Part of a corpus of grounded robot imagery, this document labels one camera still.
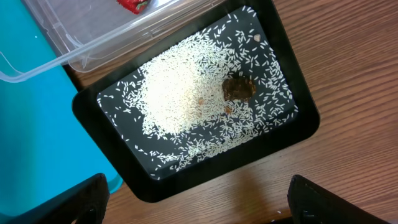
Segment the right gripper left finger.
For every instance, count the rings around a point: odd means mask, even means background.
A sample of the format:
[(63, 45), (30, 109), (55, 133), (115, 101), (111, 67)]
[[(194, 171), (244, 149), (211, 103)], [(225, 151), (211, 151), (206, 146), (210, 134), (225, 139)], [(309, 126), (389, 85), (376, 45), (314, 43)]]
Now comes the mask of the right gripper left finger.
[(109, 200), (106, 177), (93, 175), (9, 224), (102, 224)]

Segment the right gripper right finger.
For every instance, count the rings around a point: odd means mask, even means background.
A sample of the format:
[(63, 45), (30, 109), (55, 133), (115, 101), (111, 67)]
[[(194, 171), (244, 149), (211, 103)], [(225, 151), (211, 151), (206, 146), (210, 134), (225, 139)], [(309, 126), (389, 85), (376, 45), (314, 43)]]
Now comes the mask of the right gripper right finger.
[(291, 179), (291, 216), (270, 224), (389, 224), (301, 175)]

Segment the white rice pile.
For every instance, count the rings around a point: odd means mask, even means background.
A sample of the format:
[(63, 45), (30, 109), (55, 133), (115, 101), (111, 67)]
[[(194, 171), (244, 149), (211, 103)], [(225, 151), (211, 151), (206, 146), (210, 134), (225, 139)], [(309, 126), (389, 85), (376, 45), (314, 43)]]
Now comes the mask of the white rice pile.
[[(222, 84), (249, 78), (249, 101)], [(154, 180), (291, 122), (299, 112), (257, 12), (243, 6), (99, 92), (96, 102)]]

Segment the brown food scrap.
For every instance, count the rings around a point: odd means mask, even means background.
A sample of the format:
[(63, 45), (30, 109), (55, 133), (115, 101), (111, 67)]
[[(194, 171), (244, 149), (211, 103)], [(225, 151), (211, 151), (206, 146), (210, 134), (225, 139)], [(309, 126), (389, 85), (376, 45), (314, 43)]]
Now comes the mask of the brown food scrap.
[(256, 93), (257, 88), (249, 78), (229, 78), (222, 84), (225, 101), (249, 101)]

